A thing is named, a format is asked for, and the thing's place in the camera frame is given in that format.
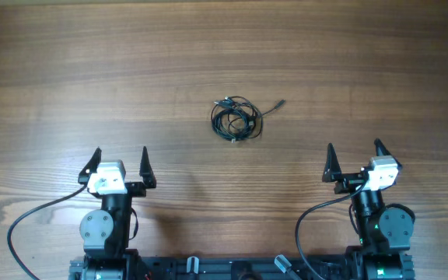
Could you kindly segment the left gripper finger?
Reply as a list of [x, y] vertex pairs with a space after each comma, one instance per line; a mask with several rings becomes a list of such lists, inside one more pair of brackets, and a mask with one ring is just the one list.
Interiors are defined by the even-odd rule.
[[79, 184], [88, 184], [89, 179], [93, 173], [96, 173], [97, 167], [101, 162], [102, 150], [100, 147], [96, 148], [89, 162], [83, 167], [78, 176]]
[[153, 173], [151, 164], [149, 162], [149, 154], [146, 146], [142, 150], [142, 158], [139, 167], [139, 176], [143, 180], [146, 189], [156, 188], [156, 177]]

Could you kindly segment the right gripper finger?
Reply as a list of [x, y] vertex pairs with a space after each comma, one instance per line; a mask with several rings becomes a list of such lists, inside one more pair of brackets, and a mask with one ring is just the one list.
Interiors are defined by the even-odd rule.
[[390, 156], [390, 157], [392, 157], [393, 160], [397, 164], [397, 168], [399, 170], [402, 169], [402, 164], [388, 151], [386, 146], [383, 144], [383, 142], [379, 138], [376, 138], [374, 140], [374, 145], [375, 145], [376, 155], [377, 156]]
[[324, 166], [322, 181], [330, 183], [342, 180], [342, 171], [332, 143], [327, 145], [327, 158]]

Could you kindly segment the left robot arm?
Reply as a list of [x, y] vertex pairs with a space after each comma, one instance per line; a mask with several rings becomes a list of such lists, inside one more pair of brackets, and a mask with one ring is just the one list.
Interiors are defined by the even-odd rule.
[[71, 261], [69, 280], [133, 280], [150, 279], [152, 273], [139, 256], [128, 247], [139, 226], [130, 230], [133, 198], [143, 198], [148, 189], [156, 188], [156, 178], [149, 162], [147, 148], [142, 150], [138, 182], [125, 180], [121, 160], [103, 161], [96, 149], [78, 175], [78, 183], [101, 200], [101, 207], [87, 213], [79, 226], [85, 256]]

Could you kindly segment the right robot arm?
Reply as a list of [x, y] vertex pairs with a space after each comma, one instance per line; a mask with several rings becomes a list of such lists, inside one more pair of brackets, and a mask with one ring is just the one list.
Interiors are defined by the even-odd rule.
[[335, 194], [348, 194], [352, 220], [359, 236], [358, 246], [345, 251], [350, 279], [414, 279], [410, 239], [415, 225], [414, 212], [402, 204], [385, 204], [383, 191], [396, 184], [401, 163], [378, 138], [376, 155], [359, 172], [343, 173], [334, 150], [327, 146], [322, 181], [334, 182]]

